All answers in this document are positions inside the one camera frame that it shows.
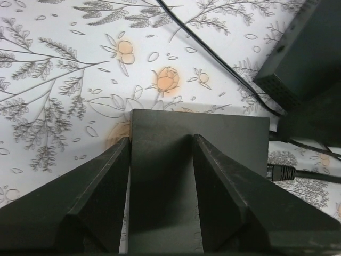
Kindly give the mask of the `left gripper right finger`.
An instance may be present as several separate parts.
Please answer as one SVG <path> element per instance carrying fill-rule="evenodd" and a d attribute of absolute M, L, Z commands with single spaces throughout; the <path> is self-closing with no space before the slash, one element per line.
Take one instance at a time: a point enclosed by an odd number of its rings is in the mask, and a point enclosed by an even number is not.
<path fill-rule="evenodd" d="M 340 223 L 199 134 L 193 166 L 205 253 L 339 253 Z"/>

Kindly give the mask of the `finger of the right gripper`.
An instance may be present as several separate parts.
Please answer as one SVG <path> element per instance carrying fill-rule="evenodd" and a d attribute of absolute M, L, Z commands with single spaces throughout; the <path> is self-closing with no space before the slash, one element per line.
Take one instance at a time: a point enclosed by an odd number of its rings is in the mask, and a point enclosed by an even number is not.
<path fill-rule="evenodd" d="M 340 82 L 286 86 L 269 83 L 270 96 L 287 112 L 277 124 L 276 140 L 340 144 Z"/>

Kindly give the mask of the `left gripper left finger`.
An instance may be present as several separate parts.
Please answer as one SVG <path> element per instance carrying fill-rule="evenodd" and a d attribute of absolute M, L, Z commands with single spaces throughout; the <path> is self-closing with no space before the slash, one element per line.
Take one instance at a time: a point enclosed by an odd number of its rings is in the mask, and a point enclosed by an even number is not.
<path fill-rule="evenodd" d="M 1 208 L 1 252 L 117 253 L 129 174 L 125 137 Z"/>

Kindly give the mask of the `black network switch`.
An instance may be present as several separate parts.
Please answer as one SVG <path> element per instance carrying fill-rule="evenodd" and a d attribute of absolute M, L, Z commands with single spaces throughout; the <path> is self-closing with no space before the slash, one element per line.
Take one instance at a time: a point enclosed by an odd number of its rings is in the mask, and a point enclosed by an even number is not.
<path fill-rule="evenodd" d="M 340 81 L 340 1 L 305 1 L 254 82 L 289 111 Z"/>
<path fill-rule="evenodd" d="M 266 117 L 134 109 L 131 112 L 129 253 L 201 253 L 192 139 L 264 175 Z"/>

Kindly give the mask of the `black ethernet cable teal plug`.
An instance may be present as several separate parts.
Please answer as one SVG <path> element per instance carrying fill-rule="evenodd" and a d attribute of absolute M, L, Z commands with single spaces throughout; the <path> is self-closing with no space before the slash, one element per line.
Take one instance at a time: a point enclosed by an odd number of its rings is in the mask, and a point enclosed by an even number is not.
<path fill-rule="evenodd" d="M 307 149 L 307 150 L 311 150 L 311 151 L 314 151 L 317 153 L 325 154 L 327 156 L 333 157 L 334 159 L 340 161 L 340 154 L 333 152 L 328 146 L 326 146 L 322 143 L 320 144 L 320 146 L 322 148 L 317 148 L 317 147 L 313 147 L 310 145 L 303 144 L 303 143 L 295 141 L 293 139 L 289 139 L 289 140 L 281 139 L 280 136 L 278 135 L 278 133 L 275 131 L 269 131 L 269 141 L 278 141 L 278 142 L 283 142 L 283 143 L 289 143 L 289 144 L 292 144 L 294 146 L 297 146 L 297 147 L 300 147 L 303 149 Z"/>

